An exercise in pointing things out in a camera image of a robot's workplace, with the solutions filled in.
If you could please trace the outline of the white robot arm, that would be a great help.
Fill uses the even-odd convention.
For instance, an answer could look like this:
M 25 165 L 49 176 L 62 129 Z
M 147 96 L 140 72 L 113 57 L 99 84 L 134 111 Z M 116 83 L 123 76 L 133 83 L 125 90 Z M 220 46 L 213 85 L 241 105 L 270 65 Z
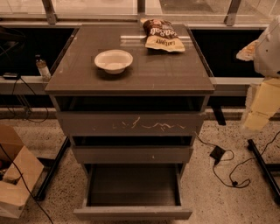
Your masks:
M 257 133 L 280 109 L 280 16 L 276 16 L 257 40 L 243 47 L 238 60 L 254 62 L 254 69 L 264 79 L 251 84 L 246 97 L 246 109 L 241 118 L 241 131 Z

